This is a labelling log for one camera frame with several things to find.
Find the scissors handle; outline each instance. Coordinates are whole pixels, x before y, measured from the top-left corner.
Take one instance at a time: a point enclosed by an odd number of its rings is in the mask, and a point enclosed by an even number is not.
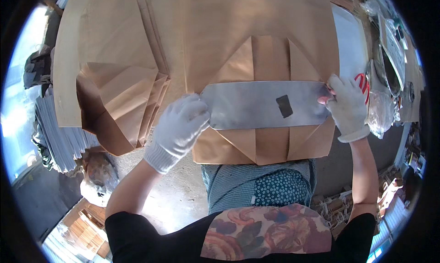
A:
[[[365,94],[365,90],[368,89],[368,93],[366,94],[366,100],[365,100],[365,104],[367,104],[368,100],[370,99],[370,84],[365,79],[364,73],[357,74],[355,77],[355,81],[357,81],[358,78],[360,78],[359,88],[362,90],[362,94]]]

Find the stack of paper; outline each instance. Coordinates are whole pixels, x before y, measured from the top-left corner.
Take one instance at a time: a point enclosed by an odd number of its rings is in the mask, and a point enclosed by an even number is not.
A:
[[[58,172],[65,173],[75,169],[75,160],[81,158],[85,149],[99,146],[96,136],[80,127],[58,127],[51,88],[44,98],[36,99],[35,108],[38,123],[55,162],[54,168]]]

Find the forearm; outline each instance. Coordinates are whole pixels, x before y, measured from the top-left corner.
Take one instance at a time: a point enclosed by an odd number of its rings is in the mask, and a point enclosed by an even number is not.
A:
[[[353,156],[353,203],[376,204],[379,189],[376,162],[366,138],[350,143]]]
[[[162,175],[140,161],[116,186],[106,208],[106,218],[121,212],[140,214],[151,189]]]

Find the white work glove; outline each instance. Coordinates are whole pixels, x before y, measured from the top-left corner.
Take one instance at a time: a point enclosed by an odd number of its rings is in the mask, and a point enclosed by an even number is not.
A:
[[[368,136],[370,128],[365,124],[367,109],[359,84],[354,79],[339,79],[332,75],[327,85],[336,95],[335,98],[321,97],[318,102],[325,104],[331,112],[342,134],[338,140],[349,143]]]
[[[168,105],[154,128],[153,143],[145,150],[147,163],[161,174],[174,167],[208,128],[207,110],[198,94],[186,94]]]

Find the metal plate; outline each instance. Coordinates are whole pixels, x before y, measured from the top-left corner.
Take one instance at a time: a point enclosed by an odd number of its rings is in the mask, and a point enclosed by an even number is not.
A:
[[[321,124],[330,115],[317,102],[321,96],[332,97],[324,83],[301,81],[216,83],[201,93],[214,129]]]

